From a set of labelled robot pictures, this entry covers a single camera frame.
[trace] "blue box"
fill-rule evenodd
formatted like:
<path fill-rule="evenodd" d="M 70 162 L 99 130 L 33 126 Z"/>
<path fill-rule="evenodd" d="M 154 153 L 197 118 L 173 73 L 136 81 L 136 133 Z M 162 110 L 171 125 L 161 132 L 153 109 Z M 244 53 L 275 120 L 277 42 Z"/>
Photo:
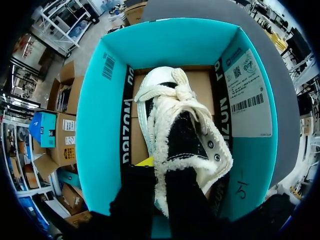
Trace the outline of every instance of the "blue box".
<path fill-rule="evenodd" d="M 42 148 L 56 147 L 56 119 L 55 113 L 36 112 L 29 125 L 31 136 Z"/>
<path fill-rule="evenodd" d="M 131 150 L 136 150 L 131 149 L 136 140 L 130 132 L 133 103 L 124 100 L 134 98 L 136 70 L 161 66 L 213 67 L 214 112 L 221 116 L 215 123 L 234 160 L 220 216 L 233 221 L 246 215 L 264 201 L 273 175 L 278 144 L 274 96 L 265 67 L 241 27 L 197 18 L 143 22 L 99 41 L 85 74 L 76 116 L 77 167 L 89 210 L 110 214 L 108 204 L 121 187 L 121 166 L 130 163 Z M 230 84 L 234 79 L 239 85 Z M 260 95 L 263 104 L 238 107 Z M 92 117 L 89 113 L 99 114 Z M 88 140 L 94 140 L 93 149 Z M 95 150 L 98 157 L 93 157 Z M 159 216 L 152 225 L 153 238 L 170 237 L 167 219 Z"/>

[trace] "black and white sneaker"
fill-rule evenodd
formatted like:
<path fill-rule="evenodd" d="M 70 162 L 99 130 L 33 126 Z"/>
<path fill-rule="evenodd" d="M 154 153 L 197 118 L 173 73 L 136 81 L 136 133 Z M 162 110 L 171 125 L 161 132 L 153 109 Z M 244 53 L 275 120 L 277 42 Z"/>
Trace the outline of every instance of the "black and white sneaker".
<path fill-rule="evenodd" d="M 134 101 L 149 155 L 153 156 L 155 200 L 168 217 L 166 172 L 193 167 L 205 194 L 231 169 L 233 159 L 211 113 L 197 101 L 182 69 L 153 69 Z"/>

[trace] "white shoelace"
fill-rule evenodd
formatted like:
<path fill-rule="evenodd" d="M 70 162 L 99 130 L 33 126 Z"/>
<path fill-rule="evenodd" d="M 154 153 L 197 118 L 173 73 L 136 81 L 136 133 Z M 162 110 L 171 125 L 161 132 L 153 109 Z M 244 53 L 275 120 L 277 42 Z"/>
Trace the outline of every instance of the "white shoelace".
<path fill-rule="evenodd" d="M 207 134 L 208 121 L 211 121 L 211 113 L 209 110 L 199 103 L 196 99 L 195 93 L 191 90 L 188 77 L 181 68 L 175 68 L 171 73 L 173 79 L 177 83 L 177 86 L 173 89 L 163 85 L 146 86 L 139 89 L 136 94 L 135 102 L 145 102 L 152 98 L 172 98 L 179 100 L 178 104 L 172 106 L 174 112 L 182 111 L 190 112 L 195 121 L 201 125 L 201 131 L 204 135 Z"/>

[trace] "barcode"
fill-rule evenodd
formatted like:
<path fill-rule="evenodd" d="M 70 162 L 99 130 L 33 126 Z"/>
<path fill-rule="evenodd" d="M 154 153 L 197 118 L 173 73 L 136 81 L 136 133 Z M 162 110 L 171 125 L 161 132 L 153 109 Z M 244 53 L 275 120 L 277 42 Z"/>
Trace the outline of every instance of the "barcode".
<path fill-rule="evenodd" d="M 239 103 L 232 105 L 231 110 L 233 113 L 235 113 L 240 110 L 250 108 L 250 107 L 258 105 L 258 104 L 262 104 L 263 102 L 264 102 L 264 97 L 263 97 L 262 93 L 260 93 L 256 96 L 248 98 L 247 100 L 244 100 L 244 101 L 241 101 Z"/>
<path fill-rule="evenodd" d="M 115 66 L 115 61 L 111 57 L 107 56 L 106 60 L 105 60 L 105 63 L 104 63 L 102 76 L 104 76 L 107 79 L 111 80 L 112 72 L 114 70 L 114 66 Z"/>

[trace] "yellow tag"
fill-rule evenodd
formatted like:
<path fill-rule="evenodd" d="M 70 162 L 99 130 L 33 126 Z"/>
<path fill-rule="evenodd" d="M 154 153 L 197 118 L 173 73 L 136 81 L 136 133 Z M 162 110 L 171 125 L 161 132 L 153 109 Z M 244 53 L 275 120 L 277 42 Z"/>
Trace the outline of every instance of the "yellow tag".
<path fill-rule="evenodd" d="M 142 162 L 139 162 L 138 164 L 136 164 L 136 166 L 149 166 L 149 167 L 153 167 L 154 166 L 154 157 L 151 156 L 149 158 L 147 158 L 146 160 L 143 160 Z"/>

